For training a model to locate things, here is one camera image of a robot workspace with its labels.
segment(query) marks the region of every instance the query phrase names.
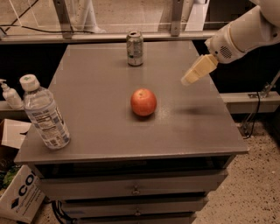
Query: pump dispenser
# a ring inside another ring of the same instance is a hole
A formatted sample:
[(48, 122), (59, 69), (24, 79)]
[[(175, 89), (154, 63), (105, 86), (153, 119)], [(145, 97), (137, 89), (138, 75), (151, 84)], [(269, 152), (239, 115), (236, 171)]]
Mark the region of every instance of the pump dispenser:
[(3, 89), (3, 98), (7, 101), (8, 105), (13, 109), (21, 109), (24, 106), (24, 103), (19, 96), (16, 89), (8, 87), (6, 80), (0, 79), (1, 88)]

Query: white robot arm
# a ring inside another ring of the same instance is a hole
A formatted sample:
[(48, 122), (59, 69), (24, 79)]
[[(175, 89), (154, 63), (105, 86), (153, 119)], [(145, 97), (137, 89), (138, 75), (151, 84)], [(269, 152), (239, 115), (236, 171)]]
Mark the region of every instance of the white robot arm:
[(218, 63), (230, 63), (257, 47), (280, 42), (280, 1), (251, 2), (257, 6), (218, 30), (205, 42), (210, 54), (201, 55), (194, 62), (181, 80), (184, 85), (211, 73)]

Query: black cable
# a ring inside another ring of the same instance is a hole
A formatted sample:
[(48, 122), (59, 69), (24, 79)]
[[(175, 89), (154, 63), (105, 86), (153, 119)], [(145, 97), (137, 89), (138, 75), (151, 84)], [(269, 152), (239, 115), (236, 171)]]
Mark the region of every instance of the black cable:
[(25, 25), (17, 25), (17, 24), (0, 24), (0, 27), (5, 27), (5, 26), (10, 26), (10, 27), (21, 27), (21, 28), (25, 28), (25, 29), (29, 29), (29, 30), (33, 30), (36, 32), (49, 32), (49, 33), (76, 33), (76, 32), (81, 32), (81, 33), (94, 33), (92, 31), (46, 31), (46, 30), (40, 30), (37, 28), (32, 28), (29, 26), (25, 26)]
[(57, 207), (56, 207), (56, 202), (55, 202), (55, 201), (52, 201), (52, 211), (53, 211), (54, 216), (55, 216), (55, 218), (57, 219), (57, 221), (58, 221), (60, 224), (64, 224), (63, 221), (60, 219), (58, 213), (57, 213)]
[(252, 124), (252, 129), (249, 133), (249, 135), (247, 137), (244, 137), (243, 139), (248, 139), (252, 136), (253, 134), (253, 131), (254, 131), (254, 127), (255, 127), (255, 122), (256, 122), (256, 114), (259, 112), (259, 109), (260, 109), (260, 105), (261, 105), (261, 98), (260, 98), (260, 95), (258, 92), (256, 92), (256, 95), (257, 95), (257, 98), (258, 98), (258, 103), (256, 105), (256, 109), (255, 109), (255, 114), (253, 115), (252, 117), (252, 121), (253, 121), (253, 124)]
[(66, 221), (70, 221), (70, 223), (74, 224), (76, 223), (77, 219), (75, 218), (71, 218), (69, 217), (61, 208), (61, 201), (52, 201), (52, 210), (53, 210), (53, 213), (56, 217), (56, 219), (58, 220), (58, 222), (60, 224), (63, 224), (64, 222), (61, 220), (66, 220)]

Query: red apple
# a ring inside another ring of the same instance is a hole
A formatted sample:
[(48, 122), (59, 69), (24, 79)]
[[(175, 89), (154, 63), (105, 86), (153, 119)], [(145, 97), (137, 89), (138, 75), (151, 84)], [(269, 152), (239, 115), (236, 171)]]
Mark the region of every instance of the red apple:
[(157, 98), (149, 89), (139, 88), (132, 94), (130, 105), (137, 115), (149, 116), (157, 108)]

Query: soda can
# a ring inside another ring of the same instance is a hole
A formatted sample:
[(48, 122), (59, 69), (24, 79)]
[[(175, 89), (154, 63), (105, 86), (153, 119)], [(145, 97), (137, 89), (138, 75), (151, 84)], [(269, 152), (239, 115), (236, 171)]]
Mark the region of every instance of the soda can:
[(126, 37), (128, 63), (133, 67), (143, 64), (144, 39), (140, 31), (130, 31)]

